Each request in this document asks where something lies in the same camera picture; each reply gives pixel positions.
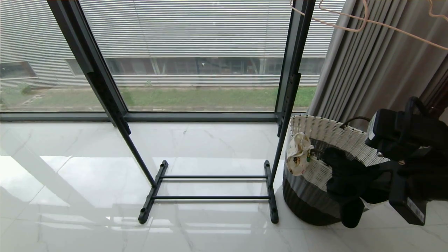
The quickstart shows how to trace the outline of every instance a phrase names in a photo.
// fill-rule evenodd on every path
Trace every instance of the grass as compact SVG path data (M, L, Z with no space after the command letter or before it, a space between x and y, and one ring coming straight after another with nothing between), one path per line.
M300 87L295 108L308 107L316 87ZM50 89L35 91L41 98L22 104L26 97L19 92L2 92L1 98L7 108L20 110L102 110L95 94L90 89ZM130 110L151 111L273 111L277 88L265 89L166 89L120 87L120 93Z

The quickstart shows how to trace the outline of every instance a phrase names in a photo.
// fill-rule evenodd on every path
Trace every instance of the woven basket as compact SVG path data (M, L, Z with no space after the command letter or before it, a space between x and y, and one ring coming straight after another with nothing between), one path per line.
M347 158L357 159L366 166L388 161L377 157L376 150L364 144L366 133L350 126L342 129L342 125L341 122L307 115L295 115L289 122L287 143L296 133L305 132L316 151L303 175L293 176L285 163L283 197L295 215L312 225L325 226L340 221L339 205L327 194L332 168L319 159L326 148L343 150Z

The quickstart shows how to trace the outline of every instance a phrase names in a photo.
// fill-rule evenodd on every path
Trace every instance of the corrugated metal siding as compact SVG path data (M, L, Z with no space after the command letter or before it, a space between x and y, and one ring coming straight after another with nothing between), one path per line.
M105 57L282 57L289 0L81 0ZM325 6L340 10L342 0ZM27 61L36 78L1 79L34 87L88 86L66 63L73 54L45 0L0 0L0 61ZM336 15L314 15L335 22ZM325 56L332 28L313 22L304 56ZM279 76L114 76L118 85L278 85ZM301 85L318 77L302 76Z
M324 6L342 10L343 0ZM81 0L106 57L282 57L289 0ZM336 22L338 15L314 11ZM312 22L304 56L325 57L333 28Z

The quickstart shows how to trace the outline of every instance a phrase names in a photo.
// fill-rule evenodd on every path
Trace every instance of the curtain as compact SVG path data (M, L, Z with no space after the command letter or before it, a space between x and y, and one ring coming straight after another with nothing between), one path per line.
M448 15L448 1L433 1L433 13ZM369 0L369 19L448 46L448 22L428 15L429 3ZM363 17L362 1L348 0L343 12ZM362 21L340 16L338 25ZM340 122L372 117L381 108L403 110L411 96L428 102L448 78L448 52L383 26L367 23L358 33L335 29L308 114ZM354 121L365 130L367 124Z

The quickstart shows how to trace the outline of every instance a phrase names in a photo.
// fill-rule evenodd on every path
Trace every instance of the pink wire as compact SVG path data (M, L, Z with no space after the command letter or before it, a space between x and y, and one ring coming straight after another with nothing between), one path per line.
M432 0L427 0L427 1L428 1L429 4L430 4L429 15L430 15L431 17L442 17L443 19L445 19L446 21L448 21L448 17L445 16L445 15L440 15L440 14L438 14L438 15L434 15L434 14L432 13ZM428 41L428 40L426 40L426 39L420 38L420 37L418 37L418 36L416 36L416 35L414 35L414 34L411 34L411 33L409 33L409 32L400 30L400 29L395 28L395 27L393 27L393 26L390 26L390 25L387 25L387 24L384 24L384 23L380 23L380 22L377 22L377 21L373 21L373 20L368 19L369 8L368 8L368 5L367 5L367 0L362 0L362 3L364 4L364 13L365 13L365 14L364 14L364 18L362 18L362 17L356 17L356 16L352 16L352 15L345 14L345 13L337 12L337 11L334 11L334 10L330 10L330 9L322 8L322 6L321 6L321 5L322 5L322 2L323 2L323 0L321 0L321 1L319 2L319 9L321 9L321 10L325 10L325 11L328 11L328 12L331 12L331 13L335 13L335 14L339 14L339 15L344 15L344 16L347 16L347 17L351 17L351 18L355 18L355 19L358 19L358 20L362 20L362 25L361 25L361 27L360 27L359 29L350 29L350 28L347 28L347 27L337 26L337 25L334 25L334 24L330 24L330 23L327 23L327 22L325 22L325 21L322 21L322 20L317 19L317 18L314 18L314 17L311 18L311 19L313 19L314 21L317 21L317 22L322 23L322 24L324 24L324 25L332 26L332 27L334 27L334 28L343 29L343 30L346 30L346 31L360 32L360 31L362 31L362 30L364 29L364 27L366 27L366 23L367 23L367 22L370 22L370 23L374 23L374 24L377 24L377 25L381 25L381 26L387 27L387 28L392 29L392 30L396 30L396 31L398 31L398 32L400 32L400 33L403 33L403 34L405 34L405 35L408 35L408 36L410 36L410 37L413 37L413 38L415 38L415 39L418 39L418 40L420 40L420 41L422 41L422 42L425 42L425 43L427 43L427 44L430 44L430 45L435 46L435 47L437 47L437 48L440 48L440 49L442 49L442 50L448 51L448 48L447 48L447 47L444 47L444 46L438 45L438 44L436 44L436 43L433 43L433 42L431 42L431 41ZM305 15L303 12L301 12L300 10L296 9L295 7L293 7L293 0L290 0L289 5L290 5L290 7L291 7L294 11L298 12L298 13L301 14L301 15Z

